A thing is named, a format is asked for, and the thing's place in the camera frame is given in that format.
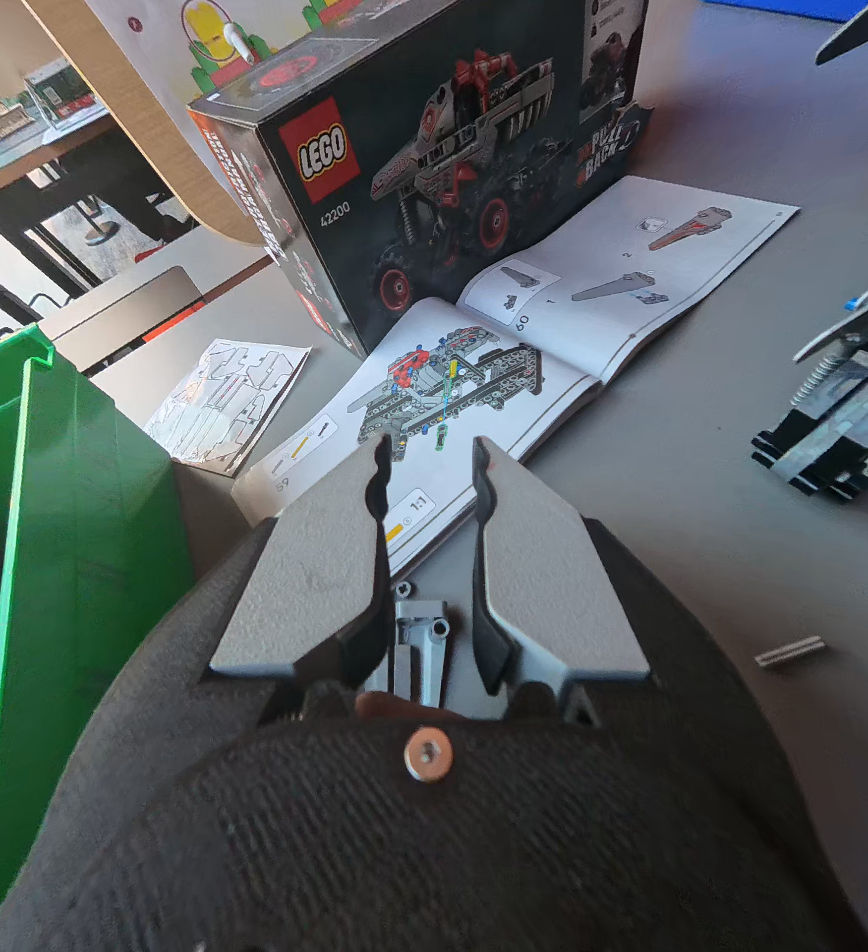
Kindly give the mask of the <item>lego sticker sheet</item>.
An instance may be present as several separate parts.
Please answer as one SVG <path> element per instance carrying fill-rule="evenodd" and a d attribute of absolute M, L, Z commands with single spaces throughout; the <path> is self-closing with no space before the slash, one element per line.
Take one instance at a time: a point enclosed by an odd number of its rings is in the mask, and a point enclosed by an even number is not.
<path fill-rule="evenodd" d="M 311 351 L 214 339 L 143 431 L 173 460 L 235 478 Z"/>

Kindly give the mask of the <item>wall poster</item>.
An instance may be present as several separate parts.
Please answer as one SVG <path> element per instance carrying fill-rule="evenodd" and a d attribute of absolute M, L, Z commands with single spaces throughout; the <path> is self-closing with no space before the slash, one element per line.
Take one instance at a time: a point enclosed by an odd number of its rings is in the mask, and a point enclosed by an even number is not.
<path fill-rule="evenodd" d="M 187 105 L 292 43 L 345 18 L 359 1 L 88 1 L 136 72 Z"/>

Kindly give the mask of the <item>dark lego set box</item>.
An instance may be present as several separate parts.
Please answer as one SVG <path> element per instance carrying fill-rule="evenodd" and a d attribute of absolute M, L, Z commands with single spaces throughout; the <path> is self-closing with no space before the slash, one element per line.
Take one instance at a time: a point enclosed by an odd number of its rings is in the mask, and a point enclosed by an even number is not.
<path fill-rule="evenodd" d="M 313 322 L 363 360 L 625 173 L 648 2 L 359 2 L 188 107 Z"/>

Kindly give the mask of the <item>partly built lego truck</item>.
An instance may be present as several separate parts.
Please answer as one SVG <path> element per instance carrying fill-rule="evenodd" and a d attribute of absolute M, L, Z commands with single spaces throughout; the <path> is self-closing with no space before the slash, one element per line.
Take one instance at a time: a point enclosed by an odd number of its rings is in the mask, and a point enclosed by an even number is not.
<path fill-rule="evenodd" d="M 752 459 L 806 495 L 850 502 L 868 489 L 868 290 L 794 360 L 817 353 L 787 415 L 752 439 Z"/>

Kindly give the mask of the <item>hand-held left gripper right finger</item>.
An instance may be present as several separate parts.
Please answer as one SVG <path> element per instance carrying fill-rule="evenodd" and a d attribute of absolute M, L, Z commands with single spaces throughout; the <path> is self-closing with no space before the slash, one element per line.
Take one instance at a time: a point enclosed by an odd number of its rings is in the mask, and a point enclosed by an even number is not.
<path fill-rule="evenodd" d="M 472 646 L 508 713 L 545 691 L 567 722 L 601 725 L 590 687 L 640 684 L 651 665 L 586 522 L 497 443 L 476 436 Z"/>

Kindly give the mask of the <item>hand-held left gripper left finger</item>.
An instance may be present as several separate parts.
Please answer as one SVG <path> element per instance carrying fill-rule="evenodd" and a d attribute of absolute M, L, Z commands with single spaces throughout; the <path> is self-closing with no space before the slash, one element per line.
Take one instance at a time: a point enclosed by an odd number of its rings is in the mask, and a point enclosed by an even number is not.
<path fill-rule="evenodd" d="M 390 436 L 374 436 L 285 507 L 209 662 L 214 673 L 299 688 L 359 688 L 373 675 L 393 629 L 390 475 Z"/>

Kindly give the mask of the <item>person's left hand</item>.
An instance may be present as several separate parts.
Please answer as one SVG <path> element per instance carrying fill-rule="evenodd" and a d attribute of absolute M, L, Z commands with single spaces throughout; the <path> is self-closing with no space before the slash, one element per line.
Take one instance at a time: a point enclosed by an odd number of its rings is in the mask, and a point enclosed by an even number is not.
<path fill-rule="evenodd" d="M 356 716 L 360 720 L 451 720 L 452 712 L 405 701 L 386 692 L 364 692 L 356 697 Z"/>

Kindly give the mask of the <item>curved wooden panel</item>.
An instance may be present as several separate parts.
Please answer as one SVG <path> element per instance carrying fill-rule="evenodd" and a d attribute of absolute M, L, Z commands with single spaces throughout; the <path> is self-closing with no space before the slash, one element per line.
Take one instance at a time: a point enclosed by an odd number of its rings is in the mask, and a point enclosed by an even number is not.
<path fill-rule="evenodd" d="M 263 246 L 252 218 L 193 149 L 104 24 L 83 1 L 24 1 L 50 40 L 107 107 L 182 205 L 203 226 L 240 244 Z"/>

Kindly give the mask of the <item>grey cabinet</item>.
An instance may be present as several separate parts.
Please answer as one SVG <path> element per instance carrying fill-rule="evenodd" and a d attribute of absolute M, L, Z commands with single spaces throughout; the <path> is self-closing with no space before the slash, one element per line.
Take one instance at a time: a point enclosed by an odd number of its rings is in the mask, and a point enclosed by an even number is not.
<path fill-rule="evenodd" d="M 111 303 L 72 302 L 38 327 L 77 370 L 94 374 L 142 344 L 146 334 L 200 304 L 201 292 L 176 266 Z"/>

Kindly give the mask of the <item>open lego instruction booklet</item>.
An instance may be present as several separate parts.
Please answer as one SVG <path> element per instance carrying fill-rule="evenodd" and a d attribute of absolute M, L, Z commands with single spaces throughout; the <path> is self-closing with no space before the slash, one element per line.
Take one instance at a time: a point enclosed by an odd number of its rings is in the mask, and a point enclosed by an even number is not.
<path fill-rule="evenodd" d="M 407 311 L 336 396 L 236 481 L 252 525 L 360 445 L 391 441 L 392 575 L 475 503 L 473 440 L 517 461 L 799 208 L 627 175 L 549 237 Z"/>

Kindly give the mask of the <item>clear display case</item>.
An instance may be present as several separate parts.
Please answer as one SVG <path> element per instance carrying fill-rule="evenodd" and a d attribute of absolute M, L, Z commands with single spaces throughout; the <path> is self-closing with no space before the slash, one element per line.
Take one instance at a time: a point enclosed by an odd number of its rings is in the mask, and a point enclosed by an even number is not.
<path fill-rule="evenodd" d="M 65 57 L 37 67 L 23 82 L 47 124 L 46 144 L 107 115 L 107 108 Z"/>

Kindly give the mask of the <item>small grey lego axle piece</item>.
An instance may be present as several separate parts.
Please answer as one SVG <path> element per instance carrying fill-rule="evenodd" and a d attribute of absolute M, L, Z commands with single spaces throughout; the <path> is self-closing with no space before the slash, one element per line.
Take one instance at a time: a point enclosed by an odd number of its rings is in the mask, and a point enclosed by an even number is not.
<path fill-rule="evenodd" d="M 808 636 L 761 652 L 754 656 L 754 662 L 761 670 L 775 670 L 825 651 L 828 647 L 821 637 Z"/>

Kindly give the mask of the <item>light grey lego beam piece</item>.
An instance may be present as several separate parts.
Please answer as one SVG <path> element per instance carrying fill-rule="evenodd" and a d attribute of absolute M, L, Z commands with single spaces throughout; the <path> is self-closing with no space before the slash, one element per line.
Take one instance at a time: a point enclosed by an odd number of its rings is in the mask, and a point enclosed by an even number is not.
<path fill-rule="evenodd" d="M 408 581 L 395 584 L 390 681 L 394 696 L 441 708 L 452 633 L 448 602 L 421 599 Z"/>

